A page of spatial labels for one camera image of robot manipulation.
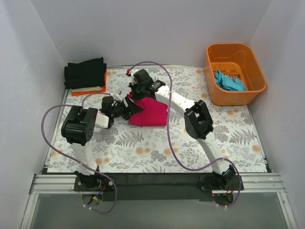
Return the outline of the pink t shirt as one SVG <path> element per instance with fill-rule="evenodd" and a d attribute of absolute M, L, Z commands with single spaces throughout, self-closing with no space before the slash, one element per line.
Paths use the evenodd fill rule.
<path fill-rule="evenodd" d="M 129 118 L 129 123 L 136 126 L 166 126 L 168 105 L 158 102 L 150 97 L 145 97 L 139 101 L 133 99 L 133 94 L 130 92 L 127 96 L 133 102 L 141 107 L 143 111 L 132 114 Z"/>

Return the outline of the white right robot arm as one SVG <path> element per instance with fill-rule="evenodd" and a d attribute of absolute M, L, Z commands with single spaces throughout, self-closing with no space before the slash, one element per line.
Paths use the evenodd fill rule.
<path fill-rule="evenodd" d="M 129 87 L 135 99 L 150 97 L 168 105 L 166 128 L 170 149 L 173 150 L 170 139 L 169 119 L 170 110 L 173 109 L 183 115 L 187 134 L 201 145 L 210 161 L 209 164 L 201 168 L 188 168 L 182 164 L 175 152 L 172 152 L 177 163 L 185 170 L 192 172 L 201 171 L 211 166 L 214 182 L 219 188 L 236 187 L 234 180 L 237 179 L 238 190 L 241 190 L 242 181 L 236 166 L 229 159 L 222 157 L 222 151 L 213 133 L 213 119 L 206 103 L 202 100 L 195 102 L 174 92 L 171 78 L 169 78 L 170 85 L 167 86 L 162 81 L 154 81 L 145 69 L 141 69 L 134 74 L 128 71 L 126 74 L 132 79 Z"/>

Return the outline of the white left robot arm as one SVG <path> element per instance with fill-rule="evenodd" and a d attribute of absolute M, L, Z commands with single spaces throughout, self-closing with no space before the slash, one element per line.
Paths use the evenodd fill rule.
<path fill-rule="evenodd" d="M 128 120 L 131 115 L 143 111 L 143 108 L 125 97 L 124 101 L 106 96 L 102 99 L 101 109 L 73 105 L 61 127 L 61 135 L 71 145 L 76 159 L 80 161 L 81 168 L 75 175 L 81 182 L 93 182 L 96 179 L 98 165 L 92 154 L 93 132 L 95 128 L 109 129 L 114 119 L 122 117 Z"/>

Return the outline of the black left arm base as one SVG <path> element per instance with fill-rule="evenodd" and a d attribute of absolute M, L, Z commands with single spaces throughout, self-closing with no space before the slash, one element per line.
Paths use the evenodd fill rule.
<path fill-rule="evenodd" d="M 74 174 L 76 179 L 73 190 L 83 192 L 81 199 L 84 205 L 96 207 L 103 201 L 105 192 L 114 192 L 114 182 L 99 174 L 84 175 L 78 171 Z"/>

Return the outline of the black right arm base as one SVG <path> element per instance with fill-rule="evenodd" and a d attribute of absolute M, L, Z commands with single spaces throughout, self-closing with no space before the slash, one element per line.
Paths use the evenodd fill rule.
<path fill-rule="evenodd" d="M 221 175 L 212 172 L 200 176 L 197 186 L 201 191 L 221 191 L 212 193 L 212 198 L 216 206 L 223 208 L 232 206 L 244 190 L 242 177 L 233 165 L 229 165 Z"/>

